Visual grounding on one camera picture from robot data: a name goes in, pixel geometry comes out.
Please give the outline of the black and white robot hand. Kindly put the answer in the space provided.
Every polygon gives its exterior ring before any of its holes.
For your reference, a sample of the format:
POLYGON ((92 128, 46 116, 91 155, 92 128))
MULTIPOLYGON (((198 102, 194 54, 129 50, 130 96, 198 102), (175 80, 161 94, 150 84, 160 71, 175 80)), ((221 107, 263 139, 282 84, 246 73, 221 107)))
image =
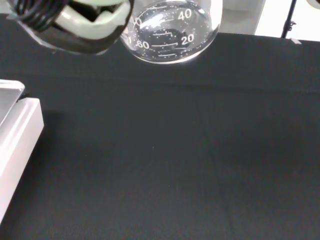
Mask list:
POLYGON ((84 55, 105 53, 121 36, 133 0, 5 0, 7 18, 39 45, 84 55))

